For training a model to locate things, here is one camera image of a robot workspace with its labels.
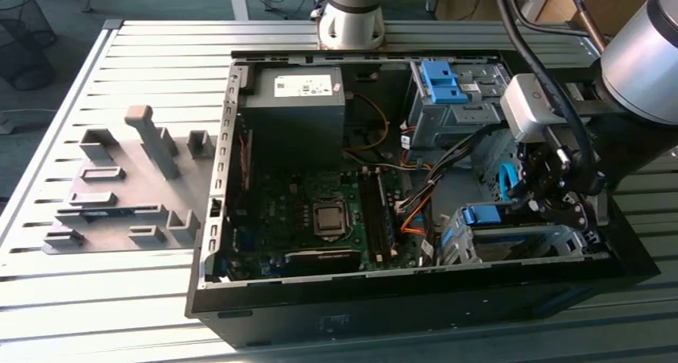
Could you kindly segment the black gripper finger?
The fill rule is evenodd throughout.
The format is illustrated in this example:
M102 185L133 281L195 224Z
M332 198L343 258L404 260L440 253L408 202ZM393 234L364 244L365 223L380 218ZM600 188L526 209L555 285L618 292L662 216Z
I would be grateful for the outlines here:
M563 190L559 185L570 172L570 152L566 146L548 143L520 143L518 146L520 179L512 187L512 210L563 212Z
M548 221L571 228L603 226L603 194L564 194L539 201L539 214Z

